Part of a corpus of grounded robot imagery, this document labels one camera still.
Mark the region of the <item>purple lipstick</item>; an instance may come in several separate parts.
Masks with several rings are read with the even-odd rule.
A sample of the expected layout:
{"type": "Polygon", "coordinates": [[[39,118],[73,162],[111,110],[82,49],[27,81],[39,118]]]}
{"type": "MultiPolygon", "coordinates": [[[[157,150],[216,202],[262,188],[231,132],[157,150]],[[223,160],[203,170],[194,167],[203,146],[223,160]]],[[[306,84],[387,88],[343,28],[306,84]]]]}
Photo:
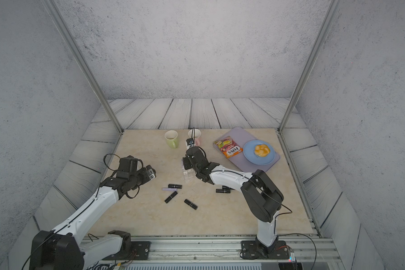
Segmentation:
{"type": "Polygon", "coordinates": [[[162,191],[174,192],[174,191],[177,191],[177,189],[176,189],[176,188],[167,188],[167,187],[163,187],[163,188],[162,188],[162,191]]]}

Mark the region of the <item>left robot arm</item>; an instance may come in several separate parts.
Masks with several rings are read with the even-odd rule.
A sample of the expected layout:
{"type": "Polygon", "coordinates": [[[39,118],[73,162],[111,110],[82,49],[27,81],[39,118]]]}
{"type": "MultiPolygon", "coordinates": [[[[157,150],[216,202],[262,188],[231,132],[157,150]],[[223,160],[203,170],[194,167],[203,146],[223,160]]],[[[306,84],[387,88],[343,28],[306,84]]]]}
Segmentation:
{"type": "Polygon", "coordinates": [[[29,270],[85,270],[103,259],[129,260],[136,256],[131,235],[111,231],[83,244],[84,237],[101,216],[129,191],[155,179],[156,170],[133,156],[121,158],[119,167],[103,180],[94,194],[69,218],[50,231],[40,231],[32,241],[23,268],[29,270]]]}

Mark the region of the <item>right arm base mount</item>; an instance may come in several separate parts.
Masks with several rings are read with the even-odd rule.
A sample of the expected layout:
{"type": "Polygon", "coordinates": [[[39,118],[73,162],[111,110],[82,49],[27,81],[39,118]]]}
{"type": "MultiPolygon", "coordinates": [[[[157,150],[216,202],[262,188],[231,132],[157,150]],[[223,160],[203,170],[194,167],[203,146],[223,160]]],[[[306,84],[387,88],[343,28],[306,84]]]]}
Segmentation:
{"type": "Polygon", "coordinates": [[[240,258],[246,260],[255,259],[278,259],[291,260],[290,248],[285,241],[276,237],[273,244],[269,247],[263,245],[257,239],[253,241],[242,241],[240,258]]]}

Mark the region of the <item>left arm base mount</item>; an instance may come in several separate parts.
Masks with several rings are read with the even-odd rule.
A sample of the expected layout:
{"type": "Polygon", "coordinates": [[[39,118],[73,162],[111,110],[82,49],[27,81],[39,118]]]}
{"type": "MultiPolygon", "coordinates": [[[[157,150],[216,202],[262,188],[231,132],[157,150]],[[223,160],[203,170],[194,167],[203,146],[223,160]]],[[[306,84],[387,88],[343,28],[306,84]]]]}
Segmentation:
{"type": "Polygon", "coordinates": [[[151,242],[150,241],[134,241],[132,236],[128,232],[113,230],[108,232],[109,235],[117,235],[122,238],[122,245],[120,250],[107,257],[109,260],[137,260],[137,261],[146,261],[149,257],[149,251],[151,242]]]}

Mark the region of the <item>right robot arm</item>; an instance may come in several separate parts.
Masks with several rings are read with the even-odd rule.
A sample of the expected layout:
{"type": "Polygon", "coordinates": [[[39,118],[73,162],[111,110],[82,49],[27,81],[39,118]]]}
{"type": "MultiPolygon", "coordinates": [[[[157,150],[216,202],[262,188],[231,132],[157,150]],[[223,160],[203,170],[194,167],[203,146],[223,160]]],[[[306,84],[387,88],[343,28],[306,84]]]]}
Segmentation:
{"type": "Polygon", "coordinates": [[[227,169],[209,162],[205,151],[199,146],[186,150],[182,159],[184,169],[193,169],[196,177],[205,183],[221,185],[239,191],[258,220],[257,247],[270,253],[281,247],[276,229],[284,196],[269,176],[258,169],[245,173],[227,169]]]}

